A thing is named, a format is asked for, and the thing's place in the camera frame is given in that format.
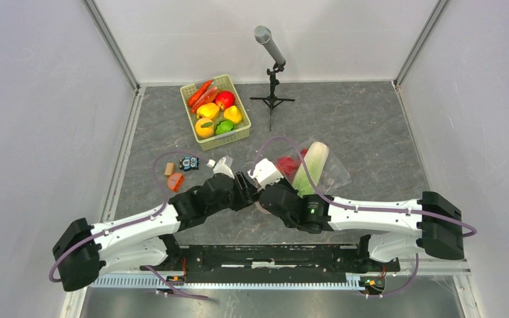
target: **microphone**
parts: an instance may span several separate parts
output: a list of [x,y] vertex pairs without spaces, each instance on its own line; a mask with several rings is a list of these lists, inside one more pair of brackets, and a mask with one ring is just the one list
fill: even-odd
[[274,43],[272,39],[272,33],[269,28],[259,25],[254,28],[254,38],[259,44],[262,44],[268,53],[272,56],[278,66],[284,66],[286,59],[284,59],[282,53]]

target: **orange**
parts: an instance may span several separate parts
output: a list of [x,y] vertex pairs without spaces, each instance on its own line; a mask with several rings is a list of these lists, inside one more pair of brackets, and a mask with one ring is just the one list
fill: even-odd
[[194,130],[200,138],[209,138],[215,134],[215,125],[209,118],[200,118],[194,125]]

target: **yellow-green basket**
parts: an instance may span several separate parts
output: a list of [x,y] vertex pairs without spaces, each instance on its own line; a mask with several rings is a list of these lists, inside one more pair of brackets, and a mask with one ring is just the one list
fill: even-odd
[[[241,114],[243,115],[243,121],[241,121],[239,124],[235,125],[235,129],[233,129],[230,132],[227,132],[225,134],[221,134],[219,136],[213,136],[206,139],[202,139],[198,137],[196,134],[196,131],[194,130],[194,125],[196,124],[196,114],[190,113],[190,108],[186,105],[186,102],[192,96],[198,89],[196,88],[196,84],[190,84],[185,85],[180,88],[180,95],[182,95],[182,101],[184,103],[184,110],[186,114],[188,115],[188,120],[190,122],[190,126],[192,128],[192,133],[194,134],[194,138],[196,138],[196,141],[200,145],[200,148],[203,151],[213,149],[215,147],[223,146],[224,144],[229,144],[230,142],[237,141],[239,139],[243,139],[248,137],[251,134],[251,120],[249,119],[249,116],[247,115],[247,112],[245,111],[245,107],[243,106],[243,103],[241,102],[241,98],[239,97],[239,94],[237,94],[237,90],[235,89],[235,86],[233,85],[233,82],[231,81],[231,78],[227,74],[223,74],[220,76],[216,76],[213,78],[213,83],[210,87],[217,86],[220,90],[223,91],[230,91],[235,96],[235,105],[239,110],[241,111]],[[214,120],[214,122],[217,124],[219,121],[223,120],[223,112],[220,111],[217,118]]]

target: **microphone stand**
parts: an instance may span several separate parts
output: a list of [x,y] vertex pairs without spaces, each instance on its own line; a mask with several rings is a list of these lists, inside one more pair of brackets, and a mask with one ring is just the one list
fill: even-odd
[[291,98],[277,98],[274,95],[274,90],[276,90],[276,86],[280,84],[280,81],[276,79],[276,73],[284,71],[284,62],[282,65],[278,65],[278,63],[274,63],[272,67],[272,71],[269,68],[266,69],[266,74],[270,76],[270,95],[268,97],[251,97],[251,99],[263,101],[266,106],[270,109],[270,131],[272,131],[272,112],[274,109],[281,103],[285,101],[296,101]]

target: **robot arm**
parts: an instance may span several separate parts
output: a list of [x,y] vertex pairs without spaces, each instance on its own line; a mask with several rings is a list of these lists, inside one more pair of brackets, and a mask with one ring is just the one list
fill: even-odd
[[[161,205],[118,221],[89,225],[86,219],[78,219],[71,223],[52,249],[56,260],[83,239],[105,234],[82,245],[58,265],[64,289],[78,290],[116,270],[159,265],[176,246],[173,233],[201,225],[218,211],[238,211],[252,205],[258,200],[258,191],[243,173],[233,175],[230,164],[230,158],[222,158],[213,167],[213,177],[172,197],[157,216],[153,215]],[[109,231],[144,217],[148,220]]]
[[[361,237],[361,260],[389,262],[395,257],[422,251],[442,259],[464,257],[461,227],[410,213],[424,210],[461,220],[459,210],[435,192],[424,192],[421,200],[401,202],[365,202],[327,196],[334,203],[351,207],[342,208],[318,195],[299,197],[267,159],[259,162],[251,173],[261,189],[251,184],[242,172],[233,175],[230,165],[230,158],[222,158],[213,167],[213,177],[201,186],[175,195],[157,216],[154,215],[162,206],[118,221],[93,225],[88,225],[85,219],[74,221],[52,250],[56,260],[75,244],[98,236],[67,255],[58,265],[64,289],[67,292],[78,290],[116,270],[177,264],[179,257],[171,257],[175,254],[172,250],[178,250],[173,233],[201,225],[210,215],[223,209],[239,211],[256,201],[287,227],[300,231],[368,229],[388,232]],[[386,209],[396,212],[385,212]]]
[[299,197],[267,159],[255,166],[251,176],[264,188],[260,205],[287,227],[309,233],[346,229],[388,232],[361,237],[362,259],[389,262],[418,252],[446,260],[465,257],[461,226],[411,213],[428,211],[461,221],[460,210],[438,193],[425,191],[422,199],[399,202],[355,201],[326,195],[344,208],[329,204],[318,195]]

